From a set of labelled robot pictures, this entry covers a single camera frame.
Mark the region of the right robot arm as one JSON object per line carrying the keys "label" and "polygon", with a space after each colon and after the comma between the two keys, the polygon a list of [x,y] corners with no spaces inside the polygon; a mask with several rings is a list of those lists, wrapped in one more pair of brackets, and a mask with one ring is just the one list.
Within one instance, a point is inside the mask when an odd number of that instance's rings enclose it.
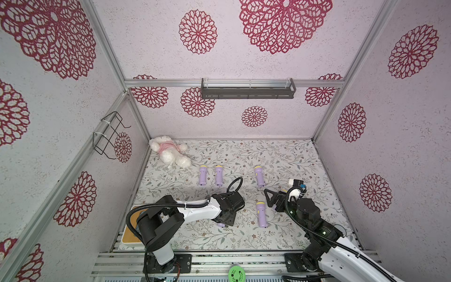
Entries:
{"label": "right robot arm", "polygon": [[310,244],[302,251],[304,270],[322,271],[341,282],[400,282],[401,279],[359,250],[343,232],[321,217],[320,208],[306,198],[306,188],[286,192],[264,189],[271,208],[283,212],[302,230]]}

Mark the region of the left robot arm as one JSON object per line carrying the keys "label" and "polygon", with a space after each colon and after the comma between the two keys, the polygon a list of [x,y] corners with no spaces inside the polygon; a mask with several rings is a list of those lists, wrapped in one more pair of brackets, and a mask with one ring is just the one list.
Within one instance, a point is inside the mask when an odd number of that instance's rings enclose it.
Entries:
{"label": "left robot arm", "polygon": [[243,196],[233,191],[191,202],[167,195],[156,203],[133,208],[126,215],[126,226],[144,245],[144,274],[168,273],[179,266],[170,241],[182,225],[212,220],[232,226],[244,207]]}

